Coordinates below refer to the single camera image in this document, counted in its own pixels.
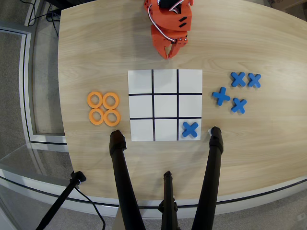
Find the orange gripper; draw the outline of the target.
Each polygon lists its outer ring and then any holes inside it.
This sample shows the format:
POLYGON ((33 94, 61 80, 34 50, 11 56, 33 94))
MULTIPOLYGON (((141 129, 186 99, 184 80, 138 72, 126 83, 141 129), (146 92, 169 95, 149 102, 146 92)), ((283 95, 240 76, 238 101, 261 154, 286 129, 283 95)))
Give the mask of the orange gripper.
POLYGON ((175 31, 151 25, 151 35, 153 45, 163 59, 173 58, 188 43, 187 31, 175 31))

